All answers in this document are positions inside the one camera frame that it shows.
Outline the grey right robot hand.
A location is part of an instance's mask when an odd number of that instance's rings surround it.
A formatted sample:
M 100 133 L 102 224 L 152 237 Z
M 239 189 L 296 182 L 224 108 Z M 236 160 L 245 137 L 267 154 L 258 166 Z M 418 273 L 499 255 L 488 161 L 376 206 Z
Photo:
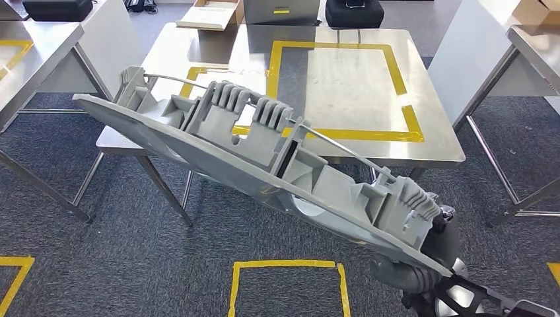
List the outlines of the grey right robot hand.
M 441 205 L 442 214 L 435 217 L 421 252 L 446 269 L 452 269 L 459 251 L 458 222 L 455 209 Z M 379 282 L 407 293 L 419 294 L 429 291 L 442 279 L 433 269 L 417 267 L 403 262 L 392 262 L 386 256 L 373 257 L 370 272 Z

